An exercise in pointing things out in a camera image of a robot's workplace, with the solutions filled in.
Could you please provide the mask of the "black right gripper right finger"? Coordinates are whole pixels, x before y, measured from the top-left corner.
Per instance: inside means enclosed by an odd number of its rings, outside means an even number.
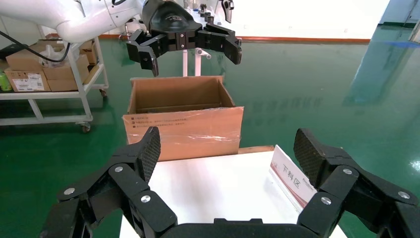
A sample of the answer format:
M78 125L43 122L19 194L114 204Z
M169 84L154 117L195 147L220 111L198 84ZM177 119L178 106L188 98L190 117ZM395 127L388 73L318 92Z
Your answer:
M419 201L410 191L365 171L346 151L321 144L306 128L296 132L294 154L316 189L298 225L325 238L343 212L350 212L379 238L419 237Z

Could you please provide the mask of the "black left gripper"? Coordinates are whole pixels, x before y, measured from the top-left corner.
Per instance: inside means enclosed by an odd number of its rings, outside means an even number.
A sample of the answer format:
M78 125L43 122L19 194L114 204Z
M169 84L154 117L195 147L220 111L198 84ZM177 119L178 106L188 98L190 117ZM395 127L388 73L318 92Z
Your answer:
M234 64L242 59L241 40L233 30L207 23L203 28L191 14L172 0L147 0L141 18L147 28L136 30L126 46L131 61L159 75L158 58L171 51L196 47L221 52Z

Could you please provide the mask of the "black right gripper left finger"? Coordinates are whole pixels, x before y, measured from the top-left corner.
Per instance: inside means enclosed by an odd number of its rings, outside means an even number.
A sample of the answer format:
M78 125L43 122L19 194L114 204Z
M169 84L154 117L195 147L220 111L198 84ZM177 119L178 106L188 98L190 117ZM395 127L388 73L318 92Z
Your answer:
M159 238L178 223L177 216L149 186L160 156L156 126L136 143L120 147L107 163L57 194L40 231L42 238L90 238L115 210L142 238Z

